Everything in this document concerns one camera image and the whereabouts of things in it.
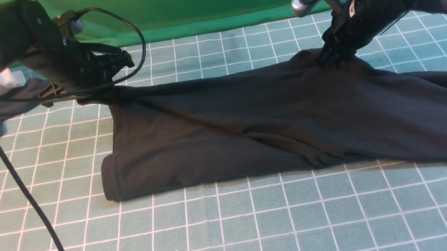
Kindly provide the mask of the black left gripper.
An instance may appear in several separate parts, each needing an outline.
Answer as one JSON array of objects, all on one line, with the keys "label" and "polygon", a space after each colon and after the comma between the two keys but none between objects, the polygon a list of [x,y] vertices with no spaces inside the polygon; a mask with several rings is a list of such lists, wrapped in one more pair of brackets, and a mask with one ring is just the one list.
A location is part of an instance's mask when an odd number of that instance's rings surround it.
[{"label": "black left gripper", "polygon": [[50,85],[39,93],[40,104],[53,106],[94,94],[95,87],[111,83],[124,68],[133,68],[131,55],[119,48],[81,43],[64,37],[52,19],[27,22],[31,49],[23,64]]}]

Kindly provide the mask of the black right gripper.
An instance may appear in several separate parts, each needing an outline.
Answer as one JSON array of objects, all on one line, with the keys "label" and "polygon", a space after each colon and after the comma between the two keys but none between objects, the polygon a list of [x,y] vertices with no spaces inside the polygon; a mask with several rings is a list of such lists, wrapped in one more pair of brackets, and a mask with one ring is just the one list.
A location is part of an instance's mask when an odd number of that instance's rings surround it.
[{"label": "black right gripper", "polygon": [[323,70],[347,68],[359,60],[356,51],[413,10],[408,0],[345,0],[342,12],[332,11],[332,22],[323,33],[324,45],[317,57]]}]

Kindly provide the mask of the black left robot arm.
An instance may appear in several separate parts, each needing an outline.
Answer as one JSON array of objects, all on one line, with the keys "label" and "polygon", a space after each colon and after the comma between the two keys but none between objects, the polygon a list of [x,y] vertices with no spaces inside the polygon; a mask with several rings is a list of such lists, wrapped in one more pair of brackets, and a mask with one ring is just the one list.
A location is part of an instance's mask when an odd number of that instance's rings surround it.
[{"label": "black left robot arm", "polygon": [[118,47],[82,43],[81,17],[100,8],[70,10],[55,18],[37,0],[12,0],[0,5],[0,73],[15,62],[43,76],[50,86],[31,101],[97,101],[141,69],[128,51]]}]

